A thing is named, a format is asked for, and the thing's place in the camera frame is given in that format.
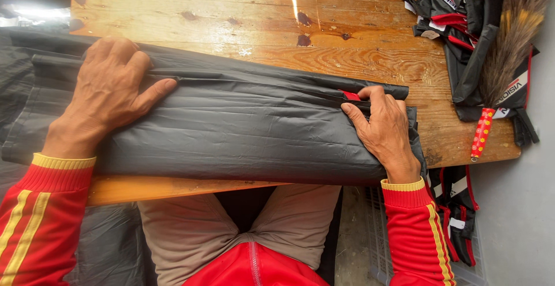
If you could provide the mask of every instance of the white wall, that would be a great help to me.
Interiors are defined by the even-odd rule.
[[[535,45],[527,112],[540,143],[518,159],[471,166],[491,286],[555,285],[555,0]]]

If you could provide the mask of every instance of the concrete floor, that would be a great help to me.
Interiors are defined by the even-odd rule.
[[[384,286],[370,274],[363,187],[344,187],[335,256],[336,286]]]

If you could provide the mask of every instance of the ribbed cuff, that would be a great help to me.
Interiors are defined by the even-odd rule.
[[[420,181],[410,184],[389,184],[387,179],[384,179],[381,185],[386,205],[417,208],[429,205],[432,201],[422,177],[420,177]]]
[[[35,192],[69,192],[90,184],[96,157],[61,159],[35,153],[27,173],[16,184],[23,190]]]

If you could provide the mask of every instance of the hand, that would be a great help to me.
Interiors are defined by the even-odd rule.
[[[96,41],[87,50],[71,103],[48,128],[42,153],[65,159],[92,157],[108,132],[146,114],[177,85],[163,79],[139,94],[150,64],[149,56],[129,39]]]
[[[361,99],[370,98],[370,121],[357,106],[343,103],[341,108],[355,125],[364,146],[384,165],[389,183],[408,184],[420,180],[420,162],[408,141],[408,117],[405,101],[384,93],[381,86],[359,91]]]

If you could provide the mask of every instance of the yellow cuff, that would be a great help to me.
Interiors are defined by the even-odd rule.
[[[387,179],[383,179],[381,181],[381,184],[382,184],[382,189],[383,190],[395,190],[395,191],[398,191],[398,192],[411,192],[411,191],[414,191],[414,190],[421,190],[426,186],[424,184],[424,179],[422,177],[420,177],[420,181],[415,182],[415,183],[389,184],[387,182]]]
[[[97,161],[96,157],[87,159],[62,159],[42,155],[41,153],[33,154],[33,162],[35,166],[48,169],[85,169],[94,166]]]

